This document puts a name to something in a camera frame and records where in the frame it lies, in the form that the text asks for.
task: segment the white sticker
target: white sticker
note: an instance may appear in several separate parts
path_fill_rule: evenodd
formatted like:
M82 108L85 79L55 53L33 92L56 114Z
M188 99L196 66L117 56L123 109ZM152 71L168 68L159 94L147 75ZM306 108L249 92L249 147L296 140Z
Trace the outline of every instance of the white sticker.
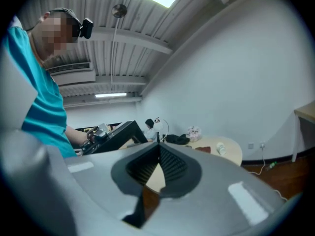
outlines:
M268 212L243 187L243 182L230 185L228 191L251 226L259 224L268 217Z
M89 168L93 168L94 164L91 162L76 164L76 165L70 165L68 166L68 169L71 173L87 170Z

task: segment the vr headset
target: vr headset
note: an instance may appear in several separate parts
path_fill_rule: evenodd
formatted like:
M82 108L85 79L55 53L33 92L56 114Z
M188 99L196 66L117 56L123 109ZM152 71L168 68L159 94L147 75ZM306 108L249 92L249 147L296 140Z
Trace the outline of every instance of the vr headset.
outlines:
M49 12L64 12L70 15L79 25L79 28L74 29L73 34L78 37L85 37L86 39L89 39L92 35L92 29L93 29L93 22L86 18L83 20L83 24L79 21L79 19L74 14L73 10L66 9L66 8L56 8Z

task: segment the power outlet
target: power outlet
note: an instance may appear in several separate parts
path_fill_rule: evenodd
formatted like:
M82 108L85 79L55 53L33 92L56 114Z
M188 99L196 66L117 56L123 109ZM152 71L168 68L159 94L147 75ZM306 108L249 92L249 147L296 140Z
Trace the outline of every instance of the power outlet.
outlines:
M248 149L253 149L254 148L254 143L249 143L248 144Z

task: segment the ceiling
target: ceiling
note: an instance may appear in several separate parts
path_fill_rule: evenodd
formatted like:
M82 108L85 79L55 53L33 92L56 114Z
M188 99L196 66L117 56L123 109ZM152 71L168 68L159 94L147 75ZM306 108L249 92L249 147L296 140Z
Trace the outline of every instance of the ceiling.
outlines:
M170 8L165 8L151 0L29 0L18 17L23 28L29 29L46 11L66 7L80 21L89 18L94 22L91 39L80 38L74 50L44 64L46 68L82 62L93 64L95 81L60 85L64 104L70 107L101 103L92 97L98 93L128 92L139 100L162 66L161 60L169 59L196 30L233 1L176 0ZM111 85L112 40L117 20L111 10L120 3L127 6L128 13L118 23L113 49L115 83Z

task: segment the round table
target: round table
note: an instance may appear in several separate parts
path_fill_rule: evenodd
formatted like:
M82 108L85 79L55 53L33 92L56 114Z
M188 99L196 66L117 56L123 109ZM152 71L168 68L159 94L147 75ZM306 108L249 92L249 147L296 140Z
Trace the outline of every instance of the round table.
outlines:
M226 154L220 155L218 153L217 143L224 144ZM202 137L200 140L196 142L189 142L187 145L191 146L193 149L198 147L210 147L212 155L228 159L238 166L240 166L242 163L243 153L241 147L237 142L226 137ZM157 193L159 193L160 190L165 187L165 178L160 164L158 164L156 169L153 171L146 186Z

